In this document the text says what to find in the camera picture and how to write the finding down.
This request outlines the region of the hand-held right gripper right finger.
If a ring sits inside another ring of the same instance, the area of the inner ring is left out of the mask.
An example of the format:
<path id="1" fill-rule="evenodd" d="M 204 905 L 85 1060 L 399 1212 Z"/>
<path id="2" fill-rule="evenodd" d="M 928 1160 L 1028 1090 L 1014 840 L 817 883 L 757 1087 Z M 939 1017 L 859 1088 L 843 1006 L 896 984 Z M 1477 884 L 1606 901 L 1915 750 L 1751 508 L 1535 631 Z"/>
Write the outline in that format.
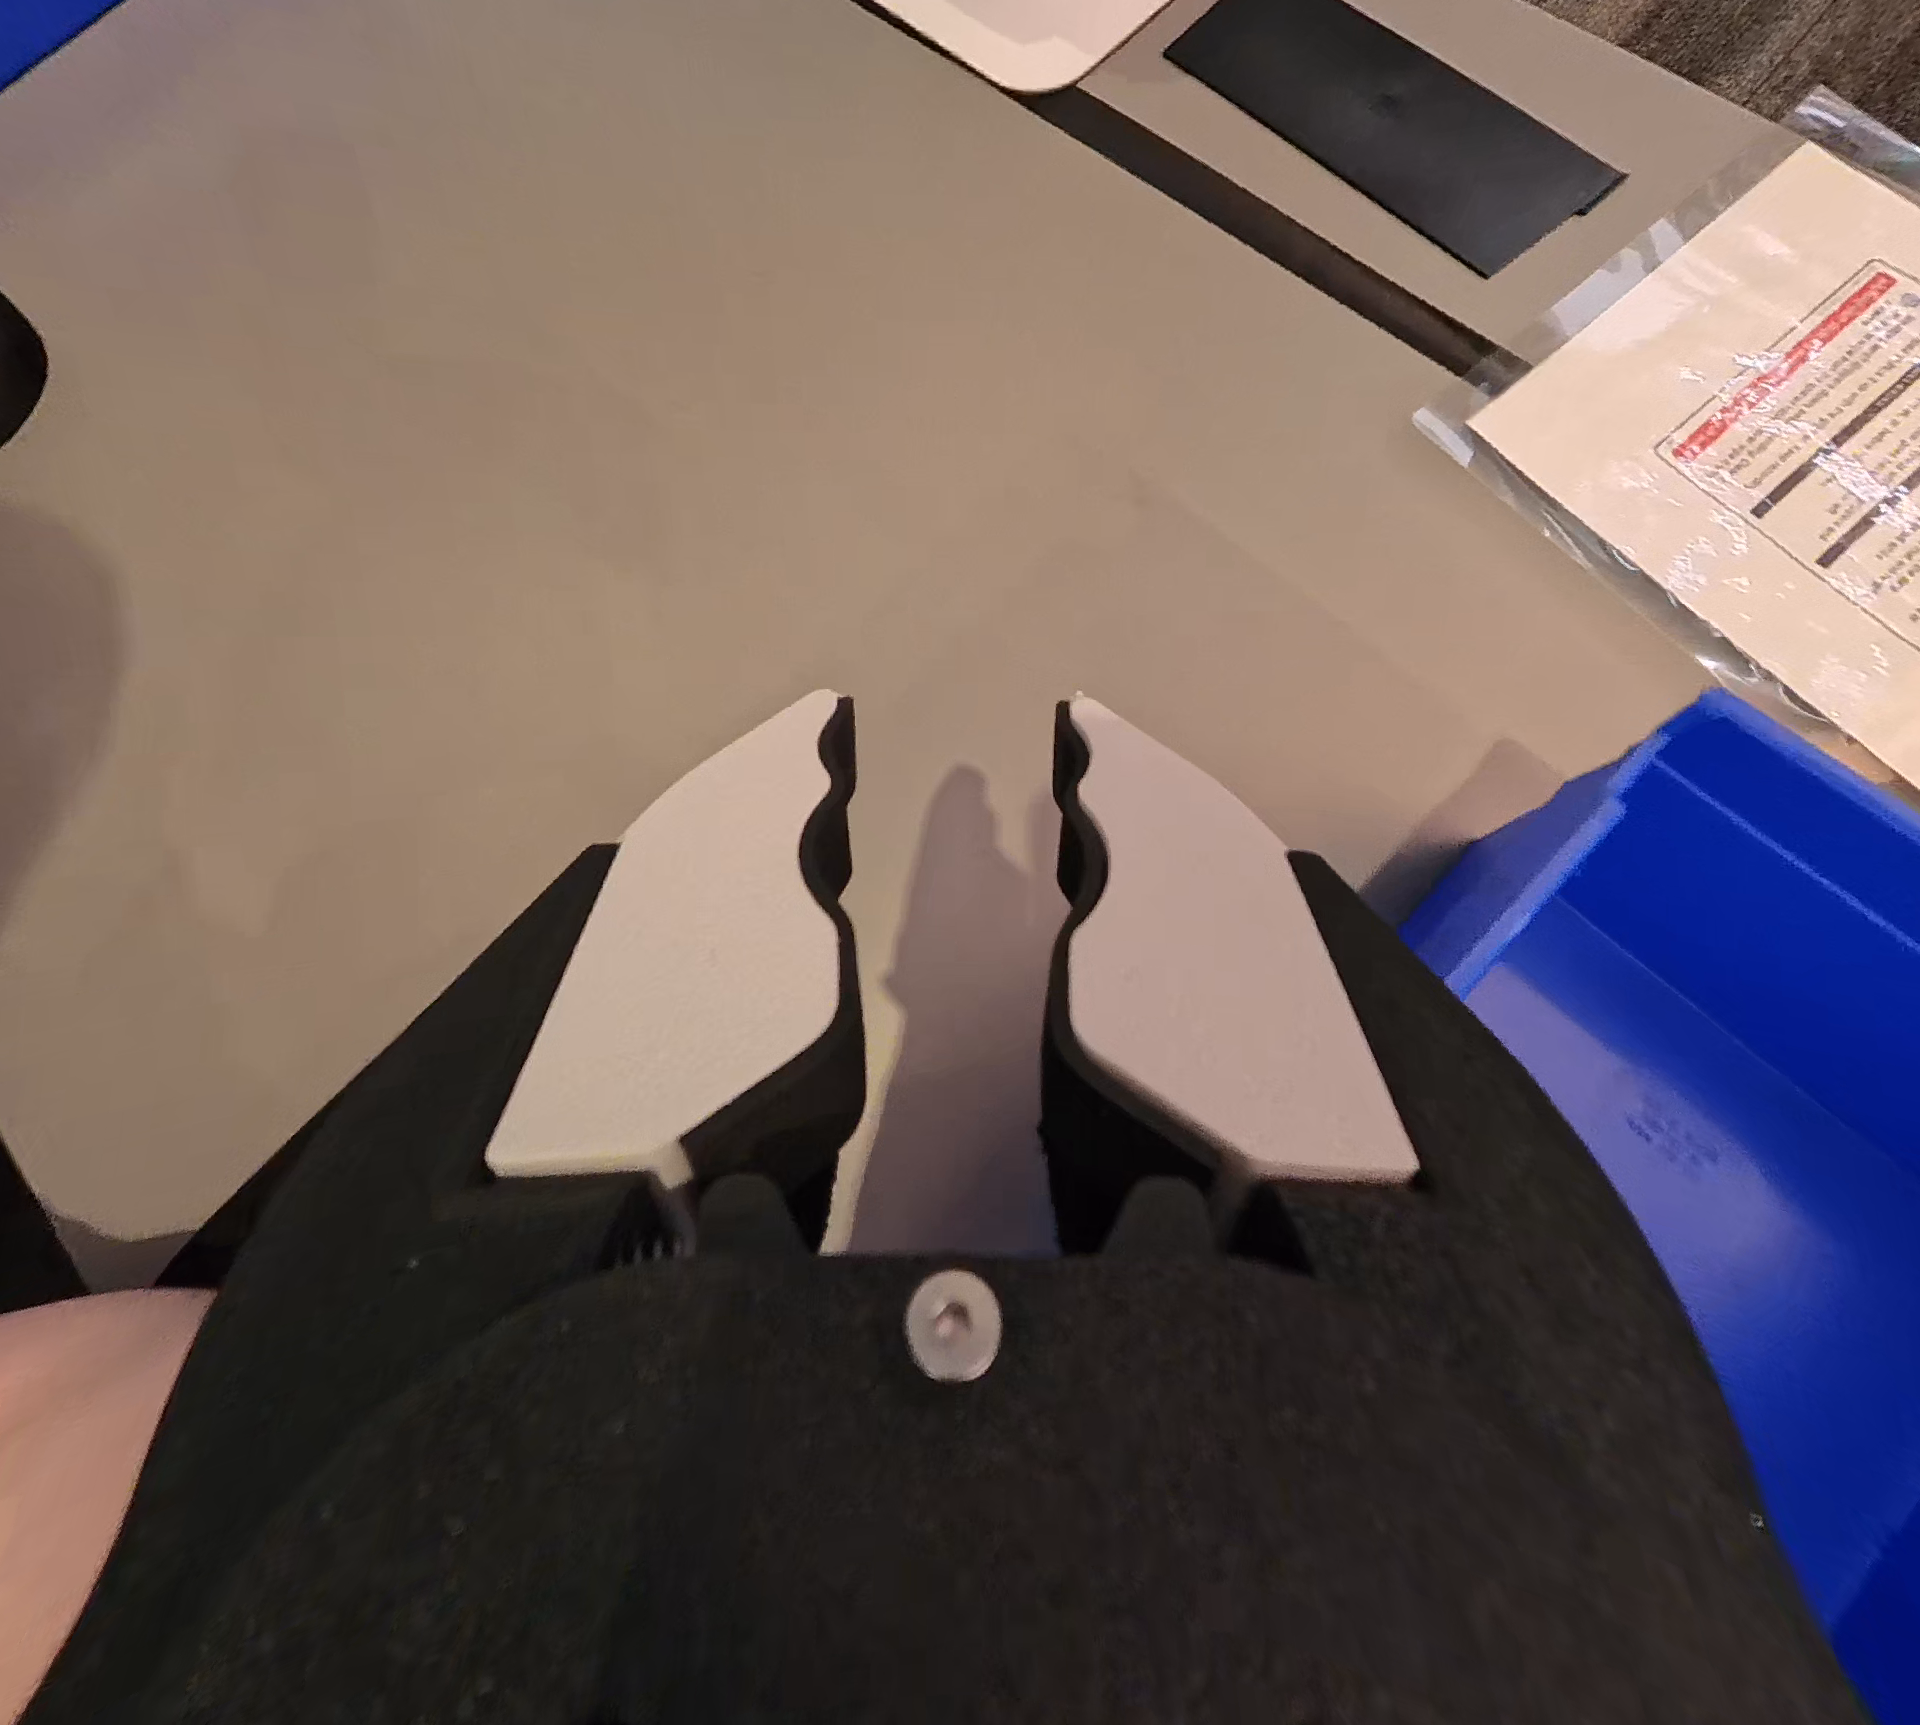
<path id="1" fill-rule="evenodd" d="M 1256 1253 L 1284 1186 L 1414 1185 L 1417 1151 L 1279 834 L 1086 695 L 1055 705 L 1052 797 L 1067 910 L 1041 1159 L 1060 1250 L 1101 1250 L 1148 1182 Z"/>

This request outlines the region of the person's left forearm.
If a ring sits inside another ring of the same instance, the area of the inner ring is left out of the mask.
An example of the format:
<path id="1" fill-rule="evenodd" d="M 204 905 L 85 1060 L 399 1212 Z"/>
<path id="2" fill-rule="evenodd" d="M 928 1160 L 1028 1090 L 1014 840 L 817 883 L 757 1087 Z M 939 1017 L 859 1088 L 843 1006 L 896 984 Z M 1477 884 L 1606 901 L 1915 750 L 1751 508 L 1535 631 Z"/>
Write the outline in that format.
<path id="1" fill-rule="evenodd" d="M 83 1611 L 212 1304 L 206 1290 L 134 1290 L 1 1322 L 5 1724 Z"/>

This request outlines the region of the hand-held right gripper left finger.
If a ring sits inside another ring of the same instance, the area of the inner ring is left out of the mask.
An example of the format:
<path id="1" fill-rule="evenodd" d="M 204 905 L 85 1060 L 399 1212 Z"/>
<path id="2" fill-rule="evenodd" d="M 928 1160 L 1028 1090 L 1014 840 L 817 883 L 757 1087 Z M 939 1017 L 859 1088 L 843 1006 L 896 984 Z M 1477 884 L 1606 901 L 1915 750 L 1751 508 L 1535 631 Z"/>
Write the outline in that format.
<path id="1" fill-rule="evenodd" d="M 865 1111 L 854 788 L 852 698 L 811 690 L 626 826 L 491 1129 L 491 1176 L 642 1176 L 684 1207 L 757 1176 L 822 1246 Z"/>

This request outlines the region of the black desk cover flap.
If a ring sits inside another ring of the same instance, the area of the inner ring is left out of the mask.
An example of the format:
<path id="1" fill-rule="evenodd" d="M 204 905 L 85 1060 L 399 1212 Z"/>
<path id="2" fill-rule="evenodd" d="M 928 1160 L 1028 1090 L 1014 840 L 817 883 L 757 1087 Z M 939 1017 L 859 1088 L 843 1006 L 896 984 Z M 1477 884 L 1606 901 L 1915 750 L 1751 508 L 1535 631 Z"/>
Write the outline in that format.
<path id="1" fill-rule="evenodd" d="M 1218 0 L 1163 58 L 1477 277 L 1623 183 L 1346 0 Z"/>

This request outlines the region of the clear plastic bag with papers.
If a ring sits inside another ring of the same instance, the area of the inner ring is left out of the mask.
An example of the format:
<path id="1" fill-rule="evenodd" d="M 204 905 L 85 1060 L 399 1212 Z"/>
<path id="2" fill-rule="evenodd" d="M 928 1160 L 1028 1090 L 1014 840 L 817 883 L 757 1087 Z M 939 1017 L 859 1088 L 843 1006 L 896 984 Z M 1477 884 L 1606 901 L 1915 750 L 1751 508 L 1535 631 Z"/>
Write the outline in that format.
<path id="1" fill-rule="evenodd" d="M 1415 411 L 1723 682 L 1915 797 L 1915 129 L 1826 85 Z"/>

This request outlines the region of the person's black clothing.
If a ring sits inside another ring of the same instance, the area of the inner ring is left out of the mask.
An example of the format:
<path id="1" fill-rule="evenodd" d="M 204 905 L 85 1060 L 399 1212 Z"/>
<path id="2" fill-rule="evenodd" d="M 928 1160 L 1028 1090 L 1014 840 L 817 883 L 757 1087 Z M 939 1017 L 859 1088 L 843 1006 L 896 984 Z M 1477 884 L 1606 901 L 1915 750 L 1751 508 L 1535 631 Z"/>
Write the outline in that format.
<path id="1" fill-rule="evenodd" d="M 1 1315 L 89 1295 L 34 1186 L 1 1142 Z"/>

